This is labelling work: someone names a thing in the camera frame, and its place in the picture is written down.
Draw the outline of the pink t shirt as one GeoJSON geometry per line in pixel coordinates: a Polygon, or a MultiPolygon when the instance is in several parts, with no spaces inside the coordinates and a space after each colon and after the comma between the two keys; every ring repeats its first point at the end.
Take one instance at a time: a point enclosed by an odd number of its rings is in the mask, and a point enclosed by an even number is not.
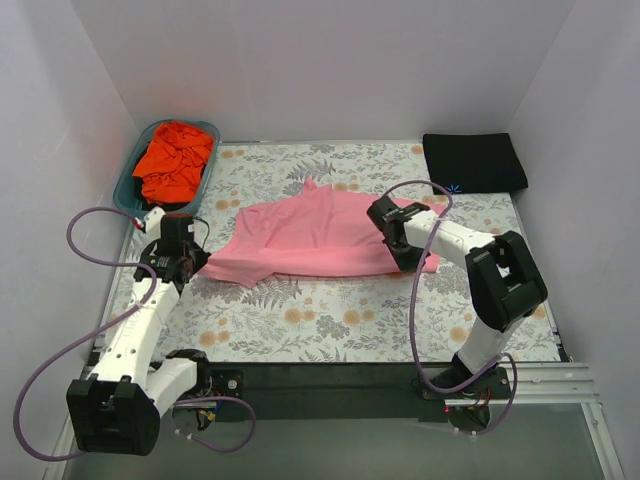
{"type": "Polygon", "coordinates": [[[364,277],[400,271],[366,210],[375,195],[305,181],[300,194],[235,216],[229,243],[199,274],[244,287],[273,275],[364,277]]]}

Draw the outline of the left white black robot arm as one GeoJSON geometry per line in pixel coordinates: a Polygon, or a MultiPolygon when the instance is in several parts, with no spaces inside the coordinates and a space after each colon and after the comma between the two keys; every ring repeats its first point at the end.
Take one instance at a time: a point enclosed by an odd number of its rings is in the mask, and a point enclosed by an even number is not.
{"type": "Polygon", "coordinates": [[[184,288],[209,255],[195,240],[188,214],[152,210],[143,221],[143,249],[128,303],[105,353],[66,393],[76,444],[83,452],[145,456],[154,448],[162,416],[183,395],[205,398],[213,386],[205,353],[169,354],[155,372],[152,356],[184,288]]]}

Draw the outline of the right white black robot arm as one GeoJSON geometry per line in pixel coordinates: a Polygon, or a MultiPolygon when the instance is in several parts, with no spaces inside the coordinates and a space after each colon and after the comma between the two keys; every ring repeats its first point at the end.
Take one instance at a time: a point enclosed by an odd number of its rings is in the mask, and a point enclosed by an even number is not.
{"type": "Polygon", "coordinates": [[[548,298],[548,290],[524,238],[515,231],[492,235],[444,218],[420,203],[398,206],[389,196],[375,200],[367,216],[382,233],[396,265],[412,272],[409,339],[423,384],[438,394],[475,397],[489,384],[487,372],[507,356],[504,348],[524,318],[548,298]],[[451,365],[430,378],[416,344],[415,308],[421,271],[429,255],[466,271],[476,320],[451,365]]]}

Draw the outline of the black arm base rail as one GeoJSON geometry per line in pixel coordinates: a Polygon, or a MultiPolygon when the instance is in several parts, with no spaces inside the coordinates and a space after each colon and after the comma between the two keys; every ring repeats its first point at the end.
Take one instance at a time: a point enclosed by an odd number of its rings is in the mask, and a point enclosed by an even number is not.
{"type": "Polygon", "coordinates": [[[259,420],[417,419],[443,423],[447,402],[498,403],[509,398],[497,368],[465,395],[429,391],[410,363],[210,364],[199,379],[214,393],[247,402],[259,420]]]}

